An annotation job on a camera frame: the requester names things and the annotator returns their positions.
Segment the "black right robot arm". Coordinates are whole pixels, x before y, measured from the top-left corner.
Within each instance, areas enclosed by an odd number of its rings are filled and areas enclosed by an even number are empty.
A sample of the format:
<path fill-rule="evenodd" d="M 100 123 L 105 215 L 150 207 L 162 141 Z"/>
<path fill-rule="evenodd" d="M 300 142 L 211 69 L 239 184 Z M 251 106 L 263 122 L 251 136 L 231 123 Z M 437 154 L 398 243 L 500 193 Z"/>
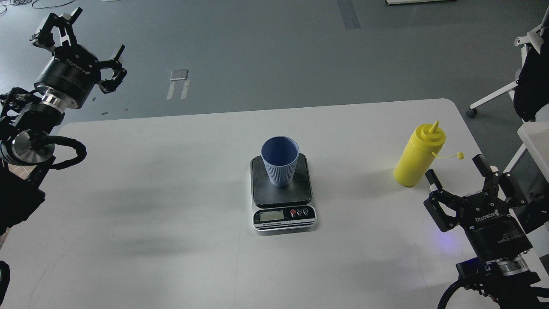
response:
<path fill-rule="evenodd" d="M 546 309 L 548 289 L 537 286 L 539 275 L 531 271 L 523 254 L 533 248 L 510 209 L 527 204 L 516 180 L 488 164 L 482 154 L 473 157 L 484 177 L 480 192 L 457 196 L 443 189 L 434 170 L 425 177 L 431 193 L 423 202 L 442 232 L 462 227 L 476 256 L 458 263 L 458 278 L 443 293 L 438 308 L 445 309 L 458 289 L 478 291 L 500 309 Z"/>

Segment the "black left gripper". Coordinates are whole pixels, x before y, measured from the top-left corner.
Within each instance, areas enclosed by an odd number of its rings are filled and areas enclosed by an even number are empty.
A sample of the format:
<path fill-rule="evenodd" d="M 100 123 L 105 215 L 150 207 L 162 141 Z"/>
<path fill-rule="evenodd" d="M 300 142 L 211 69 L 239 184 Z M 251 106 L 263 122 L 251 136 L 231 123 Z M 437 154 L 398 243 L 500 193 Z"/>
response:
<path fill-rule="evenodd" d="M 81 15 L 81 7 L 71 14 L 58 16 L 49 14 L 31 36 L 30 42 L 35 47 L 53 50 L 53 55 L 38 76 L 34 88 L 41 94 L 47 90 L 55 90 L 70 98 L 69 108 L 80 109 L 99 82 L 99 88 L 104 94 L 113 93 L 123 82 L 127 70 L 122 67 L 121 55 L 125 49 L 122 44 L 114 57 L 100 61 L 85 47 L 77 44 L 72 25 Z M 57 28 L 61 46 L 56 47 L 53 29 Z M 100 70 L 111 69 L 112 78 L 100 80 Z"/>

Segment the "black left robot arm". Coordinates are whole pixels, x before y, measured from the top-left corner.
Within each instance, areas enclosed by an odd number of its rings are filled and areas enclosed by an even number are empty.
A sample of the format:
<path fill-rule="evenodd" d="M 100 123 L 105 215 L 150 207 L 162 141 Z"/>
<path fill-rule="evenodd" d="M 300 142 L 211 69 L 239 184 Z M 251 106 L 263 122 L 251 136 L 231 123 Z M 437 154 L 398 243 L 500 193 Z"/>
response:
<path fill-rule="evenodd" d="M 94 86 L 115 92 L 127 74 L 122 45 L 111 59 L 100 61 L 77 42 L 71 14 L 49 14 L 30 41 L 51 53 L 34 89 L 12 88 L 1 95 L 1 237 L 29 219 L 45 201 L 39 189 L 50 170 L 64 170 L 87 156 L 83 143 L 52 135 L 68 108 L 81 108 Z"/>

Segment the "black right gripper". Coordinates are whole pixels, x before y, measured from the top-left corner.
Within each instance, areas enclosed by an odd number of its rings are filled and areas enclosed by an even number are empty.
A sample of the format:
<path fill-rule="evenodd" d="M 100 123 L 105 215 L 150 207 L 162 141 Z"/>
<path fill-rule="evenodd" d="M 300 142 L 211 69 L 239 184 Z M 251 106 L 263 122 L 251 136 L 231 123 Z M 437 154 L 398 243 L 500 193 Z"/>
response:
<path fill-rule="evenodd" d="M 445 233 L 461 223 L 482 262 L 513 259 L 532 249 L 533 245 L 505 203 L 510 201 L 510 174 L 493 170 L 482 154 L 474 156 L 472 161 L 484 177 L 483 189 L 464 198 L 444 190 L 433 169 L 425 173 L 434 188 L 423 205 L 439 230 Z M 500 188 L 505 195 L 503 200 L 498 198 Z M 441 204 L 455 211 L 455 216 L 447 215 Z"/>

